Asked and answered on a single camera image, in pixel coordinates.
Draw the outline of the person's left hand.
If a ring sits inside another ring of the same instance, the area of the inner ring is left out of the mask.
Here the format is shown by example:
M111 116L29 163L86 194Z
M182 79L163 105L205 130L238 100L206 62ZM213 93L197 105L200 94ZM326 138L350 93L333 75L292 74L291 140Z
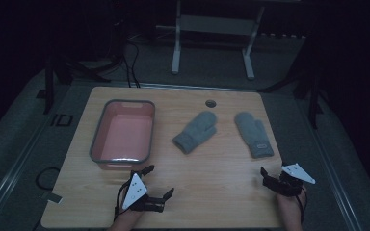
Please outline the person's left hand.
M143 212L127 210L115 219L107 231L131 231L142 215Z

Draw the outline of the grey mitten with label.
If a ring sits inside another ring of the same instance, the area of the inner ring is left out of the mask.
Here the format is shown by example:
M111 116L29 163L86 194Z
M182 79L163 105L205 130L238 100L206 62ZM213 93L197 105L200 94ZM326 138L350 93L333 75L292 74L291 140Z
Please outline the grey mitten with label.
M241 112L235 116L234 121L253 158L274 155L274 150L261 120L256 119L251 113Z

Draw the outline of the plain grey mitten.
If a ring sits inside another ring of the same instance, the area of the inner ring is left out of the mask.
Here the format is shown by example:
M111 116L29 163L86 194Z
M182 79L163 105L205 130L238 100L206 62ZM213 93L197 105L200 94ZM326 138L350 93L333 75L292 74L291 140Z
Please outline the plain grey mitten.
M195 148L213 137L216 132L217 117L205 111L194 117L172 142L183 154L190 154Z

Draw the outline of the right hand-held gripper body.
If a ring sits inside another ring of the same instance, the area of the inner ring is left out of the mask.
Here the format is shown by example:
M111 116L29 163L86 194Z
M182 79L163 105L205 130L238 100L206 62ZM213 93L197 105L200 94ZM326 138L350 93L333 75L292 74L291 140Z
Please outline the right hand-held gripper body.
M316 183L316 180L298 163L289 166L282 166L279 180L282 185L280 194L289 197L299 195L304 182L310 184Z

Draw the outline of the black tripod stand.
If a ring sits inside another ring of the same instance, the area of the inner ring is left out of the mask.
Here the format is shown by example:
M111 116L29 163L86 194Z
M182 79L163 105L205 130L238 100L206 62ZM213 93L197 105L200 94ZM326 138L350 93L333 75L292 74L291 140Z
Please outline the black tripod stand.
M54 104L54 75L57 75L62 84L69 85L73 80L69 70L74 69L95 81L109 82L109 79L101 77L99 73L116 65L116 62L110 62L103 66L88 68L65 54L52 52L45 62L45 89L40 91L40 96L45 100L43 113L47 115Z
M323 68L318 64L316 41L313 35L307 36L286 77L269 87L258 90L258 92L273 92L297 81L293 96L296 99L305 99L309 96L307 117L313 129L317 128L318 93L323 72Z

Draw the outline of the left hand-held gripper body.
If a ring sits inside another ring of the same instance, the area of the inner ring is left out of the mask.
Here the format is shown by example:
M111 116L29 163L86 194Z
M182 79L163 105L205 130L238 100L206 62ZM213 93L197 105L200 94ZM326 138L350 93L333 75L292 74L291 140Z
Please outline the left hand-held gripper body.
M134 173L129 180L121 208L123 210L144 211L147 200L147 187L140 175Z

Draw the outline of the white metal stand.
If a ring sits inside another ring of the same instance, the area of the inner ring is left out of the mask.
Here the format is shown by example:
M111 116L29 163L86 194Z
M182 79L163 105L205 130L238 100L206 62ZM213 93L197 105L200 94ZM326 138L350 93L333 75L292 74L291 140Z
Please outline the white metal stand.
M265 7L260 6L255 15L255 19L237 19L215 16L202 16L183 14L181 7L184 0L175 1L175 25L174 47L172 54L171 74L179 73L181 59L181 33L198 32L218 35L246 36L249 38L247 45L241 50L243 64L248 80L255 78L251 51L258 35L261 19L265 12Z

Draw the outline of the pink basin with grey rim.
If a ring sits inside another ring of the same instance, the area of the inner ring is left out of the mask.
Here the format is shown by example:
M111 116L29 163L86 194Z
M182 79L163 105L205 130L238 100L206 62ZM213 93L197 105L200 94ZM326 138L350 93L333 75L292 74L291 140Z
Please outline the pink basin with grey rim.
M145 167L151 153L154 117L151 101L108 101L92 140L91 159L104 170Z

